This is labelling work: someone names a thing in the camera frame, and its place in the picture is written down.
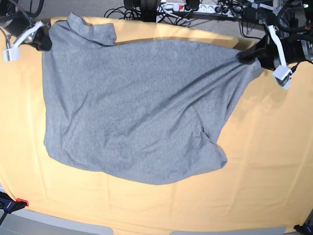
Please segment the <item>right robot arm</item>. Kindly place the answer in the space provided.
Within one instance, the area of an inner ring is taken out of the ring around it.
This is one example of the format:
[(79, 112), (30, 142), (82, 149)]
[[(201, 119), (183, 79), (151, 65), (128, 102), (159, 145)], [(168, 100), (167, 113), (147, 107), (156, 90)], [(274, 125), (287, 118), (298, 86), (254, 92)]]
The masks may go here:
[(49, 51), (52, 41), (49, 36), (50, 20), (36, 20), (44, 6), (39, 1), (36, 12), (26, 11), (19, 6), (17, 0), (2, 0), (0, 2), (0, 29), (5, 35), (7, 48), (26, 44), (38, 51)]

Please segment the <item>black robot base post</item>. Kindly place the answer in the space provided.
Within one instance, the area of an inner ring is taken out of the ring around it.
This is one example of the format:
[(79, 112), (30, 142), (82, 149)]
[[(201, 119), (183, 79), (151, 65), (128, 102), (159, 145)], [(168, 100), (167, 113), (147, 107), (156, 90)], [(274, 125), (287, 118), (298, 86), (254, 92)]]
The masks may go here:
[(155, 23), (159, 5), (160, 0), (140, 0), (140, 20)]

